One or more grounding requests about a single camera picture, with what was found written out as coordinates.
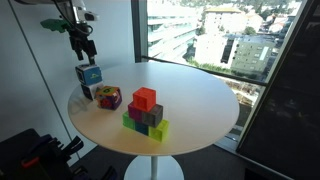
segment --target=white wall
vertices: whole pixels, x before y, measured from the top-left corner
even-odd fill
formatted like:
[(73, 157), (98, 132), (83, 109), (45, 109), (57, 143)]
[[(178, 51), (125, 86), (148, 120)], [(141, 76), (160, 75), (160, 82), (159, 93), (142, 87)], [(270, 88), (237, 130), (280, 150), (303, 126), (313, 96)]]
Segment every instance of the white wall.
[[(99, 21), (89, 23), (94, 28), (89, 39), (96, 44), (96, 63), (102, 69), (134, 63), (130, 1), (84, 2), (88, 10), (100, 15)], [(31, 51), (9, 3), (17, 14)], [(21, 5), (13, 0), (0, 1), (0, 12), (0, 105), (5, 107), (0, 110), (0, 140), (31, 127), (39, 134), (49, 133), (67, 143), (70, 141), (68, 131), (72, 138), (78, 135), (84, 141), (85, 147), (79, 154), (85, 155), (95, 144), (81, 136), (73, 127), (68, 117), (67, 103), (73, 89), (80, 84), (74, 67), (88, 61), (78, 61), (71, 50), (67, 33), (51, 32), (41, 27), (42, 20), (58, 19), (59, 14), (54, 5)], [(58, 110), (54, 107), (45, 82)]]

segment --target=green cube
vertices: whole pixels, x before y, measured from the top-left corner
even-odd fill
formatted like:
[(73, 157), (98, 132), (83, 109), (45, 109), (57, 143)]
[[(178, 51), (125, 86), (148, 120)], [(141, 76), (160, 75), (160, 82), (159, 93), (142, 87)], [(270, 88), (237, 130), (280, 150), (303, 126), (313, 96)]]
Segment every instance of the green cube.
[(149, 137), (162, 142), (168, 134), (169, 121), (162, 119), (156, 128), (149, 126)]
[(131, 118), (129, 117), (128, 111), (126, 111), (125, 113), (123, 113), (123, 115), (122, 115), (122, 120), (123, 120), (123, 121), (122, 121), (123, 126), (135, 130), (135, 122), (134, 122), (133, 119), (131, 119)]

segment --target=floor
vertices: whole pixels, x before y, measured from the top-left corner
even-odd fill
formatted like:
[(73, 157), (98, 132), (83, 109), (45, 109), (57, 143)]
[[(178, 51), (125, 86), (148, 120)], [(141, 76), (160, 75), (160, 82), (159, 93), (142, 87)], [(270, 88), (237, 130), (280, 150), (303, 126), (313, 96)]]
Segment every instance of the floor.
[[(76, 162), (71, 168), (84, 166), (92, 179), (101, 179), (113, 166), (122, 180), (126, 168), (136, 156), (107, 150), (100, 146)], [(216, 145), (173, 156), (180, 164), (185, 180), (283, 180), (285, 178), (244, 160)]]

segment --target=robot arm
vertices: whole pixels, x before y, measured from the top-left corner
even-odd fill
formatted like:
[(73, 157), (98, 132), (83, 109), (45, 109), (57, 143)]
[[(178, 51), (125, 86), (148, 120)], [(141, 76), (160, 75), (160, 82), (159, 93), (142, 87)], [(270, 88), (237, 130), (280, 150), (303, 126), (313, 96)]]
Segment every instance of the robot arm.
[[(67, 25), (61, 25), (70, 35), (70, 43), (79, 60), (83, 60), (82, 51), (87, 56), (89, 63), (95, 64), (94, 56), (97, 54), (93, 40), (88, 40), (88, 36), (92, 32), (92, 27), (87, 24), (87, 21), (96, 21), (98, 16), (90, 11), (87, 11), (82, 0), (15, 0), (21, 4), (53, 4), (59, 10), (61, 17)], [(47, 21), (45, 27), (51, 30), (57, 30), (52, 26), (57, 26), (57, 21)]]

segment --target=stacked blocks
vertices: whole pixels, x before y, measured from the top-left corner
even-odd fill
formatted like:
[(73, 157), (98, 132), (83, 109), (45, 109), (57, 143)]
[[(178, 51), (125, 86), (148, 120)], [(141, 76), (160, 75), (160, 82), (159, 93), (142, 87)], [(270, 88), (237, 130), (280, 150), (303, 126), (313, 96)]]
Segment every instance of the stacked blocks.
[(98, 102), (98, 106), (103, 109), (116, 110), (122, 102), (119, 87), (104, 86), (101, 89), (97, 89), (95, 98)]
[(93, 100), (97, 88), (102, 88), (101, 70), (97, 65), (82, 64), (76, 66), (78, 79), (81, 83), (83, 94)]
[(163, 106), (156, 104), (156, 91), (142, 87), (133, 93), (128, 111), (122, 115), (123, 125), (157, 141), (167, 135), (169, 122), (163, 118)]

